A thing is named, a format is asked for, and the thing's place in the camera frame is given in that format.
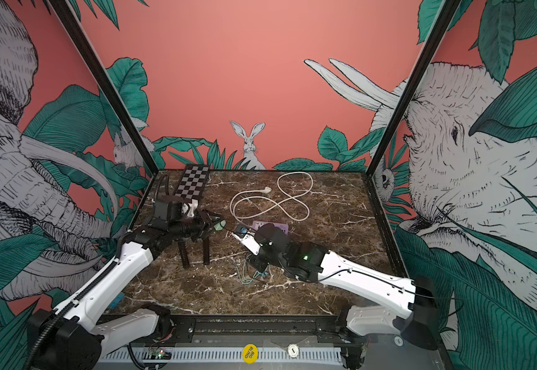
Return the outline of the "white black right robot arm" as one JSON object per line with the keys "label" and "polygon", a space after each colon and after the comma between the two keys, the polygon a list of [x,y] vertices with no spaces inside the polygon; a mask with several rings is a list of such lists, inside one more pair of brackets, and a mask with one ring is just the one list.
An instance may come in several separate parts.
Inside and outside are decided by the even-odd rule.
{"label": "white black right robot arm", "polygon": [[251,265],[259,272],[271,265],[288,278],[340,288],[373,302],[371,308],[353,305],[341,314],[341,324],[351,335],[365,337],[375,326],[418,348],[438,349],[436,292],[427,277],[375,271],[316,243],[293,240],[273,224],[257,230],[239,224],[233,235],[251,252]]}

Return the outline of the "green charger plug adapter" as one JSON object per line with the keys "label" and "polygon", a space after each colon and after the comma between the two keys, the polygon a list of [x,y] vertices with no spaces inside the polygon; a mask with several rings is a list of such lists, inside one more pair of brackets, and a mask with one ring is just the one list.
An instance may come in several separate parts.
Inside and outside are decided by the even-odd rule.
{"label": "green charger plug adapter", "polygon": [[226,221],[225,220],[221,220],[219,222],[216,223],[216,225],[214,225],[214,229],[216,231],[222,231],[226,226]]}

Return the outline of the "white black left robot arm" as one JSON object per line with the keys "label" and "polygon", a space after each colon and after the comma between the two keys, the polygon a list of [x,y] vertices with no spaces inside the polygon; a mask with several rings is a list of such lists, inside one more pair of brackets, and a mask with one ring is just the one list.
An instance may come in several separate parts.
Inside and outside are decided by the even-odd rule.
{"label": "white black left robot arm", "polygon": [[99,320],[121,291],[162,252],[202,240],[225,228],[225,218],[200,209],[197,200],[163,196],[147,222],[120,238],[116,253],[79,291],[52,311],[27,322],[25,369],[91,369],[107,354],[150,335],[165,342],[176,330],[170,310],[149,304],[111,322]]}

